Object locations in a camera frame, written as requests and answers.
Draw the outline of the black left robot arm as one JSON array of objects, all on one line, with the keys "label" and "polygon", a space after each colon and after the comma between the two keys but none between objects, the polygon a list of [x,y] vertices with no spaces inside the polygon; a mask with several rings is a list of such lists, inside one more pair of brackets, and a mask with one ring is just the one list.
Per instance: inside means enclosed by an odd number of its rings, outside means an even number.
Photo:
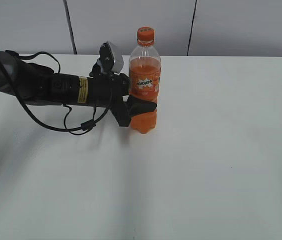
[{"label": "black left robot arm", "polygon": [[[99,49],[99,58],[89,76],[54,72],[51,68],[31,60],[41,55],[19,55],[0,51],[0,92],[15,96],[26,113],[40,126],[56,132],[90,131],[108,112],[118,125],[128,127],[134,116],[151,113],[157,105],[129,94],[129,78],[121,73],[124,60],[115,45],[107,41]],[[85,106],[104,108],[75,128],[52,127],[41,122],[28,106]]]}]

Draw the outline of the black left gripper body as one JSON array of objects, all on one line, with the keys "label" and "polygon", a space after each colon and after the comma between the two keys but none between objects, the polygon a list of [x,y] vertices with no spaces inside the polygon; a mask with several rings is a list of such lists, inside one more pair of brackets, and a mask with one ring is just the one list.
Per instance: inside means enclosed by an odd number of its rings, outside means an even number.
[{"label": "black left gripper body", "polygon": [[128,127],[131,117],[127,104],[123,100],[129,94],[129,78],[126,74],[105,72],[100,61],[97,61],[88,78],[88,105],[94,108],[105,108],[104,112],[94,120],[101,121],[111,112],[120,127]]}]

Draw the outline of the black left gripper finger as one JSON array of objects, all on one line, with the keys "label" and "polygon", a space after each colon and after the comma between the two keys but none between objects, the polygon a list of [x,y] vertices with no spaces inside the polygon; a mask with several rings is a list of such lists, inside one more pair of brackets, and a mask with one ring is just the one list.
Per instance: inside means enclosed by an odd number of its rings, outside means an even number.
[{"label": "black left gripper finger", "polygon": [[126,104],[128,115],[130,117],[135,117],[145,113],[151,113],[154,112],[157,108],[157,104],[155,102],[142,100],[133,95],[129,95]]}]

